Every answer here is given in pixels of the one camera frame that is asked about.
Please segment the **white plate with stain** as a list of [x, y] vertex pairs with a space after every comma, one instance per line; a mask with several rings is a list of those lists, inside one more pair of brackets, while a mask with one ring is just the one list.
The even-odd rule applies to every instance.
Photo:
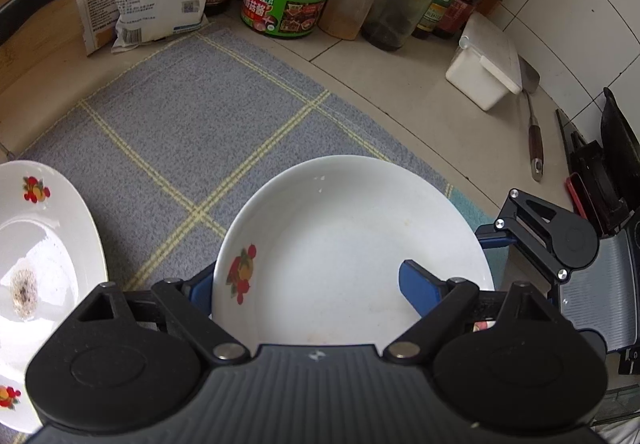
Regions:
[[1, 424], [40, 428], [26, 391], [29, 362], [96, 285], [103, 247], [85, 201], [40, 162], [1, 165]]

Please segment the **grey checked towel mat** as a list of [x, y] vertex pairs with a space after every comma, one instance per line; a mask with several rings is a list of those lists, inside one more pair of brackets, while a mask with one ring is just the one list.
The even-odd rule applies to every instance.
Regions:
[[108, 276], [129, 289], [213, 263], [252, 193], [316, 157], [398, 164], [472, 226], [497, 211], [362, 97], [221, 25], [125, 54], [63, 48], [15, 82], [9, 102], [50, 114], [16, 156], [74, 184], [96, 222]]

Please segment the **white seasoning box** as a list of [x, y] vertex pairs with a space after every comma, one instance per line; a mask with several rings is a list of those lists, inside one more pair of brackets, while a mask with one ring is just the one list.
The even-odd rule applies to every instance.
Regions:
[[445, 77], [483, 112], [508, 94], [518, 95], [522, 90], [514, 43], [477, 12], [466, 22]]

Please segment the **yellow lid spice jar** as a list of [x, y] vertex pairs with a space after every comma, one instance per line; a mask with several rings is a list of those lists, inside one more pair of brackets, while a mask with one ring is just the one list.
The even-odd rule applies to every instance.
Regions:
[[318, 27], [331, 37], [355, 40], [374, 0], [326, 0]]

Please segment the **black handled kitchen knife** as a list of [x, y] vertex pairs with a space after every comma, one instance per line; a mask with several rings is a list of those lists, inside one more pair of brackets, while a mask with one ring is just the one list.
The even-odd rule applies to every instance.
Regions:
[[0, 45], [4, 45], [40, 8], [55, 0], [9, 0], [0, 8]]

